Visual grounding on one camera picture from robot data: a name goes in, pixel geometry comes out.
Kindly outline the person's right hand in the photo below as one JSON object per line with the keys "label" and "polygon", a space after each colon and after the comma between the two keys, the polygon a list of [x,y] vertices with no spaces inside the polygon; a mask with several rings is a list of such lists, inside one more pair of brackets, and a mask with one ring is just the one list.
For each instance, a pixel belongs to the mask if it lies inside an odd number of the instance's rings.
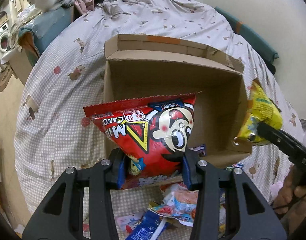
{"label": "person's right hand", "polygon": [[306,186],[293,185],[296,167],[292,166],[287,177],[284,179],[282,188],[273,202],[273,209],[276,214],[284,215],[282,224],[288,234],[291,235],[299,227],[306,217],[306,196],[294,204],[292,207],[287,205],[293,197],[302,198],[306,194]]}

